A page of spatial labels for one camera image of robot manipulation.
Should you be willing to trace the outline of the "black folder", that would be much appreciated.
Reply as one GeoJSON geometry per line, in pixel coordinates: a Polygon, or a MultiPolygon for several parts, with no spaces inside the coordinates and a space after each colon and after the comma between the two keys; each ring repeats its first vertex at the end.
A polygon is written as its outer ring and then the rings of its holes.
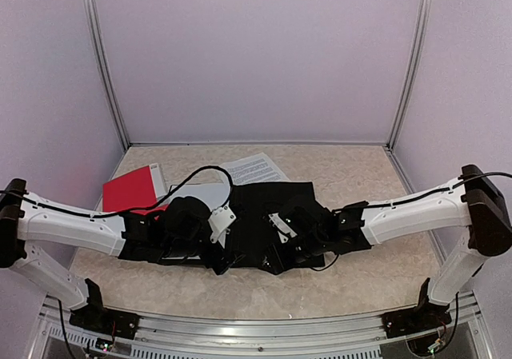
{"type": "Polygon", "coordinates": [[[226,203],[228,220],[214,236],[214,215],[196,197],[176,197],[161,209],[122,214],[126,261],[156,265],[190,262],[217,275],[255,268],[273,275],[324,265],[330,212],[317,203],[310,182],[273,181],[235,185],[226,203]]]}

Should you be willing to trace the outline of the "printed text sheet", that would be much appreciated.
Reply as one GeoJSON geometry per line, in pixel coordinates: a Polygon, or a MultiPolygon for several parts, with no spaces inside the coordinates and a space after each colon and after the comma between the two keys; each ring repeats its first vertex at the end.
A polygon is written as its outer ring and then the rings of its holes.
{"type": "Polygon", "coordinates": [[[290,181],[285,173],[265,153],[222,163],[221,167],[229,173],[235,185],[290,181]]]}

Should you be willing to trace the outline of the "red folder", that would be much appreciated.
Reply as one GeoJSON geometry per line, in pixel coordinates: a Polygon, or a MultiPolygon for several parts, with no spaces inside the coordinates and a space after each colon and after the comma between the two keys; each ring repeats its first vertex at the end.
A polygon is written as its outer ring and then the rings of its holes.
{"type": "Polygon", "coordinates": [[[148,207],[168,192],[158,163],[132,170],[103,185],[102,210],[117,212],[133,207],[148,207]]]}

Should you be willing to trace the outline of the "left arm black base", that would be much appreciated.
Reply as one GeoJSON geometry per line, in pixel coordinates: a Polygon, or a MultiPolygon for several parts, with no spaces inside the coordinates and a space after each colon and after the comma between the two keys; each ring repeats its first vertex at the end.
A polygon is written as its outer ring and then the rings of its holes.
{"type": "Polygon", "coordinates": [[[79,328],[129,340],[135,338],[140,316],[136,313],[109,309],[103,305],[99,286],[85,279],[86,304],[70,311],[70,324],[79,328]]]}

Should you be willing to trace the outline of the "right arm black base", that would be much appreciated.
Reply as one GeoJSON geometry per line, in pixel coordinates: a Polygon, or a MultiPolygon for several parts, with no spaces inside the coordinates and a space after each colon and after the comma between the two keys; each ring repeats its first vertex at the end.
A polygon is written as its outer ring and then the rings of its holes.
{"type": "Polygon", "coordinates": [[[435,305],[428,296],[427,278],[420,289],[418,303],[414,307],[386,312],[381,315],[387,338],[402,337],[435,329],[452,322],[449,305],[435,305]]]}

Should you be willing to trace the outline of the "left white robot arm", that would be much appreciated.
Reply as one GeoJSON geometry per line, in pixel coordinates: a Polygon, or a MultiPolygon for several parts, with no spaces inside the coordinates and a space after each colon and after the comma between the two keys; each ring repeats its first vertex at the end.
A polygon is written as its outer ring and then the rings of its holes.
{"type": "Polygon", "coordinates": [[[157,210],[94,212],[48,201],[12,179],[1,191],[1,266],[12,269],[60,300],[97,331],[112,322],[96,285],[72,274],[35,244],[55,242],[126,261],[157,265],[189,257],[224,273],[235,262],[221,236],[236,215],[228,205],[210,209],[196,197],[176,197],[157,210]]]}

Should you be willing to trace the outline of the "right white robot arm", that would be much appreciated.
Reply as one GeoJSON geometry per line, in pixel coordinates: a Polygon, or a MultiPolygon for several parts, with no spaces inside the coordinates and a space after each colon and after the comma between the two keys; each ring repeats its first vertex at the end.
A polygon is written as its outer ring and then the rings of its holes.
{"type": "Polygon", "coordinates": [[[287,240],[269,246],[260,266],[280,274],[327,252],[342,256],[416,233],[457,229],[458,242],[427,280],[422,302],[409,313],[415,329],[428,329],[439,319],[440,306],[449,305],[487,260],[510,250],[508,208],[491,181],[510,176],[467,165],[459,176],[434,188],[338,209],[327,209],[308,197],[294,197],[267,217],[287,240]]]}

